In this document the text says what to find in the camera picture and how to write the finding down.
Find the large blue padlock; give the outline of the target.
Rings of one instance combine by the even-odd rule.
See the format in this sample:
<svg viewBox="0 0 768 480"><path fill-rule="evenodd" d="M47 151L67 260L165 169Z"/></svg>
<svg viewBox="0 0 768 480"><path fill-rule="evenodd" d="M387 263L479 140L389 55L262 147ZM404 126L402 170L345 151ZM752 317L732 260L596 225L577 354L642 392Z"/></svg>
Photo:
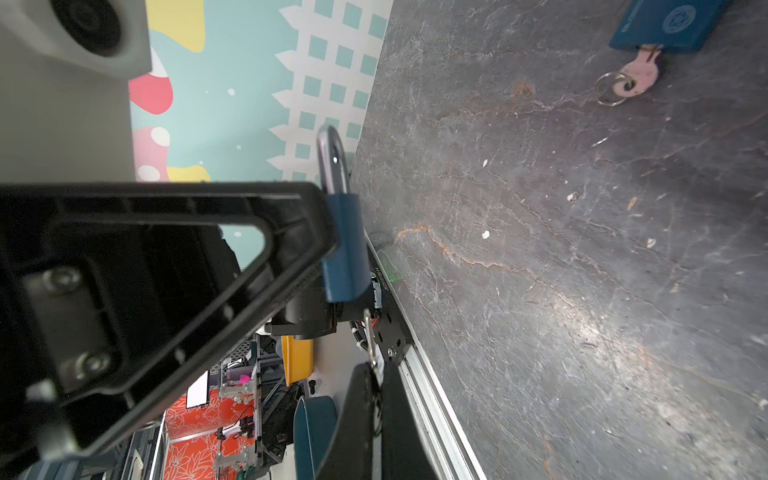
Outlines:
<svg viewBox="0 0 768 480"><path fill-rule="evenodd" d="M730 4L727 0L632 1L609 47L632 51L654 46L669 52L696 52Z"/></svg>

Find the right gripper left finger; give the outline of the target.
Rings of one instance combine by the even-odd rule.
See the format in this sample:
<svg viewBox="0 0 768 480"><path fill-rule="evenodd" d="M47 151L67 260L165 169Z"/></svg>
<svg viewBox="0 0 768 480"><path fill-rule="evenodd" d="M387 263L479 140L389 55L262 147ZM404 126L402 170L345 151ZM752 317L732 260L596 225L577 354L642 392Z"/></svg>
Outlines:
<svg viewBox="0 0 768 480"><path fill-rule="evenodd" d="M331 443L316 479L372 479L375 375L368 363L355 366Z"/></svg>

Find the silver key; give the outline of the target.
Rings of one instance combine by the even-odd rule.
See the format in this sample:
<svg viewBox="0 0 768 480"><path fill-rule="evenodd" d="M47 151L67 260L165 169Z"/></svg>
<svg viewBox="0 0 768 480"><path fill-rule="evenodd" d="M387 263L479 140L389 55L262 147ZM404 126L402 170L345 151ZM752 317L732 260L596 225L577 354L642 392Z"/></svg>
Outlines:
<svg viewBox="0 0 768 480"><path fill-rule="evenodd" d="M615 107L650 89L658 80L658 59L662 48L642 45L636 57L618 71L600 76L593 87L595 99L600 105Z"/></svg>

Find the small blue padlock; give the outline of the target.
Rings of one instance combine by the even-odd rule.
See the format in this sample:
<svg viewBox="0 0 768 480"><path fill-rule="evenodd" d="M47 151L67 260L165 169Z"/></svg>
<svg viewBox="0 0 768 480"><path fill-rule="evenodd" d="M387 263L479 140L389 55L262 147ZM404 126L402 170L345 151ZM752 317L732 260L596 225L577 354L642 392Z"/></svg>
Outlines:
<svg viewBox="0 0 768 480"><path fill-rule="evenodd" d="M323 126L316 143L321 185L338 237L336 250L322 263L326 297L331 303L351 302L371 283L360 199L349 188L346 155L337 129Z"/></svg>

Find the small key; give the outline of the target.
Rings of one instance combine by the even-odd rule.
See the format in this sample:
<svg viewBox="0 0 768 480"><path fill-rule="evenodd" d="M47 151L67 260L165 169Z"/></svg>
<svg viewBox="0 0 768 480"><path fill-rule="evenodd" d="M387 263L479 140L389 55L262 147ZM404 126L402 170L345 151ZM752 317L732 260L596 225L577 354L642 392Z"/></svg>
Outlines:
<svg viewBox="0 0 768 480"><path fill-rule="evenodd" d="M369 309L365 308L363 310L363 322L364 322L364 329L365 329L365 335L366 335L366 341L367 341L367 354L369 363L373 368L375 368L378 365L376 354L375 354L375 340L373 335L373 328L372 328L372 315Z"/></svg>

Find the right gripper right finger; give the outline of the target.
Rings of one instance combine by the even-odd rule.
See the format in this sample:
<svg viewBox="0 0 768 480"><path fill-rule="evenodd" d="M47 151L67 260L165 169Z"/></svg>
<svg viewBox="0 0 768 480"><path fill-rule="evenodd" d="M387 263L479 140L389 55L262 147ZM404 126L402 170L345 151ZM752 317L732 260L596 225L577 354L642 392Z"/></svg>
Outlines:
<svg viewBox="0 0 768 480"><path fill-rule="evenodd" d="M399 369L384 366L382 395L382 478L435 480L436 472L424 450Z"/></svg>

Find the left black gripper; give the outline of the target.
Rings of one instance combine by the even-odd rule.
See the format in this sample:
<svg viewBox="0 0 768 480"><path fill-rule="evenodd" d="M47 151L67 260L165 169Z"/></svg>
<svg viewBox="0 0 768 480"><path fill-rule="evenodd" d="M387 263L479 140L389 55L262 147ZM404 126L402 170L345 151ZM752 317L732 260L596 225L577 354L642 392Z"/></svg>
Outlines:
<svg viewBox="0 0 768 480"><path fill-rule="evenodd" d="M336 244L307 182L3 186L1 477L159 415Z"/></svg>

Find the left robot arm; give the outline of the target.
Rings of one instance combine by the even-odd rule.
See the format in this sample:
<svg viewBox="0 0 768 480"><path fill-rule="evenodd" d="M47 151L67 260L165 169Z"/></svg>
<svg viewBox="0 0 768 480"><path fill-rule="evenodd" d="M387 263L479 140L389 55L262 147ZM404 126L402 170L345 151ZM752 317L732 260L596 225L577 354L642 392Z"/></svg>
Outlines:
<svg viewBox="0 0 768 480"><path fill-rule="evenodd" d="M306 182L5 185L1 475L92 457L245 336L330 331Z"/></svg>

